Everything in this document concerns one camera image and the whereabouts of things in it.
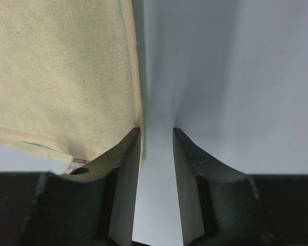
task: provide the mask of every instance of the care label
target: care label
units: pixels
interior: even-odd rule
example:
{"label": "care label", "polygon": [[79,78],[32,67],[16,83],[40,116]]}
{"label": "care label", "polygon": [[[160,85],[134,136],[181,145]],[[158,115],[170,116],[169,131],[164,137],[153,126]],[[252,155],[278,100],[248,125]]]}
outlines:
{"label": "care label", "polygon": [[64,173],[70,174],[75,169],[80,168],[80,167],[84,166],[85,164],[88,164],[89,162],[90,161],[88,161],[88,160],[83,160],[83,159],[78,159],[78,158],[72,157],[70,164],[67,166]]}

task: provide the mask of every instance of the white label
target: white label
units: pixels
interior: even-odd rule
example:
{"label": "white label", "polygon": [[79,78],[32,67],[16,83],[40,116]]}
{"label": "white label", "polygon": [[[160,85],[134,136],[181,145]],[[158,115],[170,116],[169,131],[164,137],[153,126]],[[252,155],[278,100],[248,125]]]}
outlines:
{"label": "white label", "polygon": [[82,160],[82,159],[72,157],[70,164],[67,166],[64,173],[70,174],[75,169],[80,168],[80,167],[84,166],[85,164],[88,164],[89,162],[90,161],[88,161],[88,160]]}

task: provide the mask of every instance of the terry cloth fabric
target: terry cloth fabric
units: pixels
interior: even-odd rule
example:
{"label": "terry cloth fabric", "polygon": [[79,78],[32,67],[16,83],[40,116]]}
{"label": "terry cloth fabric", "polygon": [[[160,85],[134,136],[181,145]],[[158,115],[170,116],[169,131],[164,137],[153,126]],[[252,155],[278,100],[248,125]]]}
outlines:
{"label": "terry cloth fabric", "polygon": [[142,126],[131,0],[0,0],[0,143],[93,160]]}

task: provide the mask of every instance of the yellow cloth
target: yellow cloth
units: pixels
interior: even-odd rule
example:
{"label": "yellow cloth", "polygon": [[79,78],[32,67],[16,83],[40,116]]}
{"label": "yellow cloth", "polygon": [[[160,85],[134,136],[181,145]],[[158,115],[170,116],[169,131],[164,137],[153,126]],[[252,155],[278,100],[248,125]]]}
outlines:
{"label": "yellow cloth", "polygon": [[0,0],[0,143],[92,160],[142,124],[131,0]]}

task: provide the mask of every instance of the towel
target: towel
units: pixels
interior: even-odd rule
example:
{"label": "towel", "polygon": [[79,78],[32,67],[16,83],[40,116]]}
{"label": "towel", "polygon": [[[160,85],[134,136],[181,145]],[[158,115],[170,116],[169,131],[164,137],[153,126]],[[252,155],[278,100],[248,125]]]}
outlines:
{"label": "towel", "polygon": [[0,143],[93,160],[142,126],[131,0],[0,0]]}

